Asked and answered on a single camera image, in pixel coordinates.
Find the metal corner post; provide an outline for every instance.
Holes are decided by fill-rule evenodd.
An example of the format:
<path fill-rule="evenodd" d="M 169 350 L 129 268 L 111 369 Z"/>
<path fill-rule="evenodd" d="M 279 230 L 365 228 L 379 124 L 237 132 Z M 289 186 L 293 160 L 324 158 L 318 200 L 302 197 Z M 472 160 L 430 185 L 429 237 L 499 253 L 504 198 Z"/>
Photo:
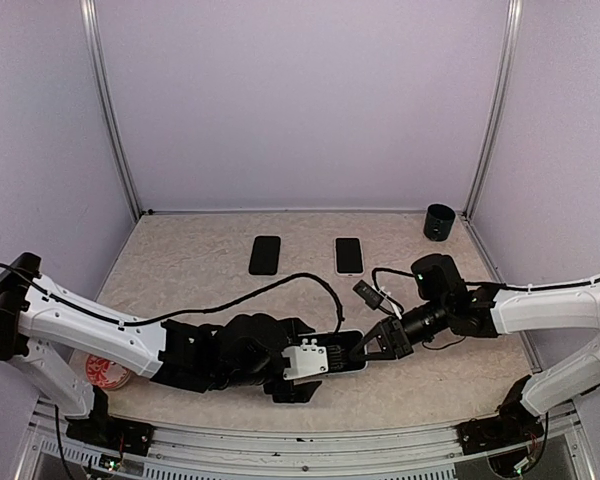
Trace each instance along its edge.
<path fill-rule="evenodd" d="M 138 193 L 131 176 L 131 170 L 122 148 L 120 130 L 113 111 L 111 93 L 107 82 L 107 71 L 104 63 L 104 54 L 100 42 L 100 32 L 98 30 L 98 19 L 96 15 L 95 0 L 80 0 L 80 10 L 82 12 L 82 21 L 87 36 L 87 46 L 91 54 L 91 63 L 96 78 L 96 90 L 100 99 L 100 106 L 104 116 L 109 141 L 113 150 L 113 157 L 124 190 L 127 206 L 131 212 L 133 220 L 137 222 L 142 216 L 142 206 L 138 198 Z"/>
<path fill-rule="evenodd" d="M 500 56 L 500 66 L 498 68 L 498 77 L 496 80 L 493 102 L 491 104 L 491 111 L 489 112 L 487 130 L 482 141 L 478 168 L 476 169 L 476 174 L 464 209 L 465 216 L 469 221 L 472 220 L 476 207 L 478 206 L 478 201 L 480 200 L 480 195 L 482 194 L 487 177 L 487 171 L 489 170 L 489 164 L 491 163 L 493 148 L 498 136 L 509 77 L 511 76 L 511 68 L 513 66 L 513 57 L 518 41 L 521 16 L 522 0 L 509 0 L 509 10 L 504 33 L 504 42 L 502 45 L 502 54 Z"/>

